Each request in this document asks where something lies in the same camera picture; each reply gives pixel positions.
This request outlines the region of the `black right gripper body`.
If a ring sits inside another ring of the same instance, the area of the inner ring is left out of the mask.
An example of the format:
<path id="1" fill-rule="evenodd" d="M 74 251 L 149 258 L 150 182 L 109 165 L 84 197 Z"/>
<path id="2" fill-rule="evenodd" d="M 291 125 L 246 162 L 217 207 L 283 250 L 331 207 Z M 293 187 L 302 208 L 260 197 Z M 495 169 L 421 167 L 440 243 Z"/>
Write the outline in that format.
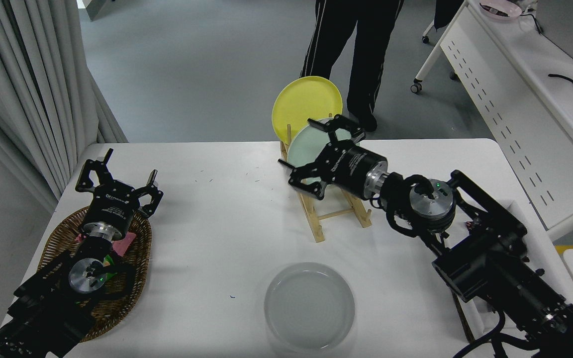
<path id="1" fill-rule="evenodd" d="M 352 143 L 329 143 L 318 155 L 321 181 L 360 199 L 378 193 L 376 183 L 388 170 L 386 157 Z"/>

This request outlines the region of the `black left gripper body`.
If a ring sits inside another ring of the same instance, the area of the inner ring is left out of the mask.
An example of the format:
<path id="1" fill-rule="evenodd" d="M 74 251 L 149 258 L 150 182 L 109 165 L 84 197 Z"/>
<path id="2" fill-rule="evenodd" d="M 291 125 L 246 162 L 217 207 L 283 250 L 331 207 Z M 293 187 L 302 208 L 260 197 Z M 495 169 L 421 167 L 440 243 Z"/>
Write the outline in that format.
<path id="1" fill-rule="evenodd" d="M 93 226 L 111 226 L 118 233 L 127 233 L 140 204 L 133 195 L 135 188 L 120 181 L 98 185 L 93 190 L 93 201 L 84 216 L 84 233 Z"/>

